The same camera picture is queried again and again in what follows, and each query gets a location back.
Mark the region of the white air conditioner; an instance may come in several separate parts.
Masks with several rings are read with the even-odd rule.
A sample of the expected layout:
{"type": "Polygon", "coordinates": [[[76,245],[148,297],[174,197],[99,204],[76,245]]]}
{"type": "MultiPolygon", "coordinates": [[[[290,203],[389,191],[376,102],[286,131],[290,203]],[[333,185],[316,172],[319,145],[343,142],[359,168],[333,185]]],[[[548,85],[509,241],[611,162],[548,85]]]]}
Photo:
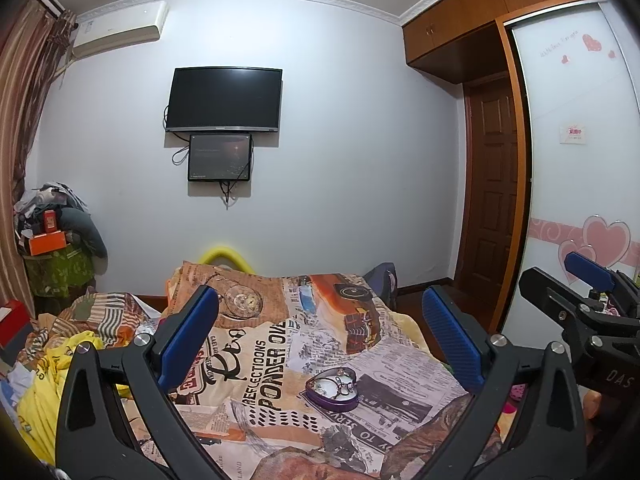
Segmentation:
{"type": "Polygon", "coordinates": [[[130,6],[85,21],[78,26],[74,58],[160,40],[169,6],[166,1],[130,6]]]}

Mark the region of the brown wooden door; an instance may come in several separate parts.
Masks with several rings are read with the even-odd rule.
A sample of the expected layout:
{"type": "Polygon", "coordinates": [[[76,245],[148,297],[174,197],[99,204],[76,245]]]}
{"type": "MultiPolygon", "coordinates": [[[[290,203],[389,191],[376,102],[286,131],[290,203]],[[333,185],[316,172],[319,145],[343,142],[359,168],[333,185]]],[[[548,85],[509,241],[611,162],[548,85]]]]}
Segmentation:
{"type": "Polygon", "coordinates": [[[498,74],[463,87],[465,201],[457,286],[486,313],[495,310],[511,247],[518,180],[518,133],[511,83],[498,74]]]}

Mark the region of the yellow headboard tube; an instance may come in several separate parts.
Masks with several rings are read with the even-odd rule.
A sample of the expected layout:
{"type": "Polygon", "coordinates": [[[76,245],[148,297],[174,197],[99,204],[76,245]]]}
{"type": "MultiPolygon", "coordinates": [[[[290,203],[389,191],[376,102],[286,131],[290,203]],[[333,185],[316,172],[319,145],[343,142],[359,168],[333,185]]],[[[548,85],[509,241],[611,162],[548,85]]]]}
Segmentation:
{"type": "Polygon", "coordinates": [[[217,263],[224,263],[230,269],[237,270],[247,274],[254,274],[252,266],[234,249],[217,245],[209,248],[198,259],[199,264],[210,264],[213,266],[217,263]]]}

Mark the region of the green patterned cloth pile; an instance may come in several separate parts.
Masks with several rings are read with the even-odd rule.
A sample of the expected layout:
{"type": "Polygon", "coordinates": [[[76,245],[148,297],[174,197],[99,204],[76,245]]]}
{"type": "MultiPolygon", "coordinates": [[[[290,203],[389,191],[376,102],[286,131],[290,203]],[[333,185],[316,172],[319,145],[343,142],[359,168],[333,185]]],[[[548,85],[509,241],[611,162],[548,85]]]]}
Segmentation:
{"type": "Polygon", "coordinates": [[[32,296],[63,298],[83,288],[94,279],[94,267],[88,252],[67,246],[39,256],[23,257],[32,296]]]}

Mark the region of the printed collage bed blanket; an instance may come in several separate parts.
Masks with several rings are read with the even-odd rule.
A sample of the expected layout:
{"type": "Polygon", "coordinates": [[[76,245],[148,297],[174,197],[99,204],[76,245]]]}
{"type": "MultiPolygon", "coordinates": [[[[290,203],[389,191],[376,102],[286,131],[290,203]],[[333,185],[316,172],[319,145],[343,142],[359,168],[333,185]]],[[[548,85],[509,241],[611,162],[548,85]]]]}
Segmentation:
{"type": "MultiPolygon", "coordinates": [[[[85,330],[106,344],[134,332],[125,347],[76,347],[55,464],[36,456],[51,474],[409,479],[470,404],[416,323],[393,312],[389,278],[263,278],[187,262],[169,291],[163,311],[129,292],[93,292],[38,318],[23,350],[85,330]],[[332,367],[356,372],[349,412],[305,396],[306,381],[332,367]]],[[[35,373],[18,365],[30,375],[11,412],[20,434],[17,402],[35,373]]]]}

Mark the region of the black wall television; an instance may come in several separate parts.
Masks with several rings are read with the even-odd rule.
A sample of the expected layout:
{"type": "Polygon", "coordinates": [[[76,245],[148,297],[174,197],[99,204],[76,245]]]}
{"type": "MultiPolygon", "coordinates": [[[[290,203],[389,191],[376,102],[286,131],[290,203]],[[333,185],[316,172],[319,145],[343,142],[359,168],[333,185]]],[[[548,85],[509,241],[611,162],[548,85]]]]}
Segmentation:
{"type": "Polygon", "coordinates": [[[180,67],[172,77],[170,132],[275,132],[280,126],[280,68],[180,67]]]}

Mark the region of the white wardrobe sliding door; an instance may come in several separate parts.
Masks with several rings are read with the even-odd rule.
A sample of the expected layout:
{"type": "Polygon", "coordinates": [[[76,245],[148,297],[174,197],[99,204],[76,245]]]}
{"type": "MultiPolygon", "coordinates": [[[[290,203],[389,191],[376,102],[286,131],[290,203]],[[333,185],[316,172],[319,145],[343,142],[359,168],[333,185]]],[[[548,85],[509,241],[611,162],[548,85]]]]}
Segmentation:
{"type": "Polygon", "coordinates": [[[510,23],[530,132],[529,222],[521,268],[586,296],[569,252],[639,273],[639,43],[600,0],[510,23]]]}

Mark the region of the brown upper wardrobe cabinet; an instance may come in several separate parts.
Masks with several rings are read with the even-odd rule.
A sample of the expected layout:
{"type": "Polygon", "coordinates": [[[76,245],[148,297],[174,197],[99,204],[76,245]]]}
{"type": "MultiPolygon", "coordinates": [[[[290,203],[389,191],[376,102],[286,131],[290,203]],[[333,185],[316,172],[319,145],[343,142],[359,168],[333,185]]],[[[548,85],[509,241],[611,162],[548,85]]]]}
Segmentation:
{"type": "Polygon", "coordinates": [[[506,70],[498,18],[551,0],[440,0],[402,28],[407,64],[450,84],[506,70]]]}

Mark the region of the orange box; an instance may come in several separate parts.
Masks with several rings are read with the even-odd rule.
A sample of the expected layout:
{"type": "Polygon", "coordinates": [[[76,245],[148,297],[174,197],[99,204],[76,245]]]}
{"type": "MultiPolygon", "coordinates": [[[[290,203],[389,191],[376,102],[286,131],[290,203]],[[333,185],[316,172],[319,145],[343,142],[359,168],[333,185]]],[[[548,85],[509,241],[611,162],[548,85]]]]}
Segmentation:
{"type": "Polygon", "coordinates": [[[66,245],[66,235],[63,231],[44,233],[29,240],[29,253],[32,256],[40,256],[64,249],[66,245]]]}

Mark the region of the red box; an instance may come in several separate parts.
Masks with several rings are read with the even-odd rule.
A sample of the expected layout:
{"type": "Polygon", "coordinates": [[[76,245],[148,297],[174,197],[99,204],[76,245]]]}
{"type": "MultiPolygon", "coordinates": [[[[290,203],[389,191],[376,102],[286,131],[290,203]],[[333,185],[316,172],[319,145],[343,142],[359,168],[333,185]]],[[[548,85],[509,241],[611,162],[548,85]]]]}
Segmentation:
{"type": "Polygon", "coordinates": [[[4,354],[16,353],[32,332],[32,318],[27,307],[16,299],[1,306],[0,344],[4,354]]]}

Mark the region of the yellow cloth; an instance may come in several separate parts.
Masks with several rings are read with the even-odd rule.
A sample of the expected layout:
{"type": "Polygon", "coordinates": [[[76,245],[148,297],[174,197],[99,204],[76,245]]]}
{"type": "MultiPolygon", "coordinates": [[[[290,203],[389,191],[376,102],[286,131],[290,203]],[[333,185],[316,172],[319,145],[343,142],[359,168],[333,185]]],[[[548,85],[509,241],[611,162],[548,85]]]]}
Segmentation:
{"type": "Polygon", "coordinates": [[[98,350],[125,347],[134,338],[134,332],[125,330],[111,343],[92,330],[70,337],[54,336],[43,348],[33,344],[21,351],[18,362],[35,373],[32,384],[17,402],[18,432],[30,450],[40,460],[55,464],[56,428],[70,364],[81,342],[90,342],[98,350]]]}

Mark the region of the small black wall monitor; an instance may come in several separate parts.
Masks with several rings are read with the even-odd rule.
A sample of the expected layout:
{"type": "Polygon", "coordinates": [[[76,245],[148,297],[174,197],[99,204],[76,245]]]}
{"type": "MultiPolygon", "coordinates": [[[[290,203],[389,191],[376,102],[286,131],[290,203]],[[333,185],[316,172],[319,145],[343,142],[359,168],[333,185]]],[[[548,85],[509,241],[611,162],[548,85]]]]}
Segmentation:
{"type": "Polygon", "coordinates": [[[194,134],[189,144],[190,182],[250,180],[253,138],[250,134],[194,134]]]}

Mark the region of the striped brown curtain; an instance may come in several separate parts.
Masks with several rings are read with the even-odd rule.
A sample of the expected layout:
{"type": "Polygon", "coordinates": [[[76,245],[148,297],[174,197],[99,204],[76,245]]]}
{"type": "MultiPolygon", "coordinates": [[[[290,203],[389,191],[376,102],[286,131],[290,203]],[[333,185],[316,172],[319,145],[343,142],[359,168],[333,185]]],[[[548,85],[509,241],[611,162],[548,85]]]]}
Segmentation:
{"type": "Polygon", "coordinates": [[[57,18],[26,0],[1,44],[1,301],[21,301],[34,312],[23,258],[14,234],[13,206],[25,192],[26,162],[76,15],[57,18]]]}

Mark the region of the purple heart-shaped tin box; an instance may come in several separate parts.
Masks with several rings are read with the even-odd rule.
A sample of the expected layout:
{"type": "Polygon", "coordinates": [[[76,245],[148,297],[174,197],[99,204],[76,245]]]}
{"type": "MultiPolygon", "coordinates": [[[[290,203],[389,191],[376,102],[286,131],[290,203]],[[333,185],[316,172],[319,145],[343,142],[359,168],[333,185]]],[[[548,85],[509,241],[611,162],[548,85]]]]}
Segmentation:
{"type": "Polygon", "coordinates": [[[306,398],[319,408],[345,413],[359,403],[358,380],[349,367],[332,367],[311,377],[305,385],[306,398]]]}

